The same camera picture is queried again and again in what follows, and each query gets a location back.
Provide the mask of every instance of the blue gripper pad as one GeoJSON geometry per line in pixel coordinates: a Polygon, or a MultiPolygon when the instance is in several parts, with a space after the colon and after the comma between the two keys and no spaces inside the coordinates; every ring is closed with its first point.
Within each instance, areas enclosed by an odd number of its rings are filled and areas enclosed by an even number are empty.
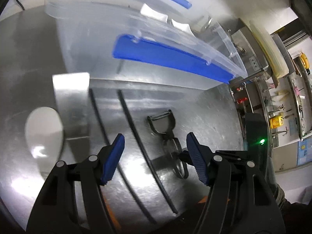
{"type": "Polygon", "coordinates": [[[199,143],[192,133],[186,136],[186,146],[196,169],[198,178],[205,185],[208,185],[207,164],[199,151],[199,143]]]}
{"type": "Polygon", "coordinates": [[[121,158],[122,153],[124,152],[124,136],[122,134],[117,136],[112,146],[113,149],[110,151],[110,155],[103,165],[103,174],[101,181],[105,185],[113,178],[118,162],[121,158]]]}

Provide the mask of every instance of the white label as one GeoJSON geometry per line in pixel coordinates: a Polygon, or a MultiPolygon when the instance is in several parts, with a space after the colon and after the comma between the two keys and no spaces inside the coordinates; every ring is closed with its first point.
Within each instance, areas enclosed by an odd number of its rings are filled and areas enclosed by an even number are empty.
{"type": "Polygon", "coordinates": [[[253,67],[253,69],[254,69],[255,71],[260,70],[259,65],[258,65],[257,61],[255,60],[255,57],[254,57],[254,56],[250,57],[250,58],[249,58],[249,61],[250,61],[251,65],[252,65],[252,67],[253,67]]]}

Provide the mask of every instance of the transparent plastic container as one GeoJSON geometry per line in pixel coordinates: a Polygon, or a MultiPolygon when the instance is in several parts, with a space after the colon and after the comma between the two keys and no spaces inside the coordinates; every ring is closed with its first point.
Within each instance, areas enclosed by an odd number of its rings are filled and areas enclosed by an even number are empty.
{"type": "Polygon", "coordinates": [[[46,12],[57,20],[68,72],[203,90],[247,76],[234,45],[217,22],[211,26],[210,45],[171,24],[141,15],[144,3],[185,23],[186,8],[171,7],[171,0],[168,4],[162,0],[48,0],[46,12]]]}

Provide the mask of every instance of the poster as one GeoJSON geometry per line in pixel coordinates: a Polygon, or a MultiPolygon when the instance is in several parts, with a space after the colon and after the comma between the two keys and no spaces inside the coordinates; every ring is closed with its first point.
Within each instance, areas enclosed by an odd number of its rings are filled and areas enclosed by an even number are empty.
{"type": "Polygon", "coordinates": [[[312,161],[312,138],[298,142],[297,166],[312,161]]]}

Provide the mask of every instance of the metal countertop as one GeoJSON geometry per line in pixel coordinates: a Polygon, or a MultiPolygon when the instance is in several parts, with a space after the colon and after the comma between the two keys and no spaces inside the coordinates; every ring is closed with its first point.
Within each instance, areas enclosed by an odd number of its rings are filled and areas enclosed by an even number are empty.
{"type": "MultiPolygon", "coordinates": [[[[16,221],[25,229],[35,199],[43,185],[36,162],[26,146],[24,126],[29,113],[37,107],[56,109],[52,75],[65,73],[57,39],[55,20],[43,7],[23,11],[0,22],[0,197],[16,221]]],[[[109,140],[123,133],[126,140],[120,165],[135,193],[156,220],[152,224],[141,212],[115,172],[113,180],[102,187],[102,193],[119,222],[122,233],[146,233],[174,219],[174,214],[161,194],[137,142],[125,119],[116,90],[122,89],[135,126],[157,169],[163,186],[179,214],[204,196],[204,186],[195,169],[181,180],[170,165],[162,160],[162,140],[150,130],[146,117],[171,109],[176,119],[175,136],[182,148],[186,135],[194,132],[201,144],[215,150],[243,150],[241,129],[229,88],[222,84],[207,91],[152,85],[91,80],[100,115],[109,140]]],[[[90,108],[90,149],[84,145],[70,148],[67,143],[61,159],[68,164],[98,153],[104,145],[99,126],[90,108]]],[[[79,219],[85,225],[85,213],[79,184],[75,184],[79,219]]]]}

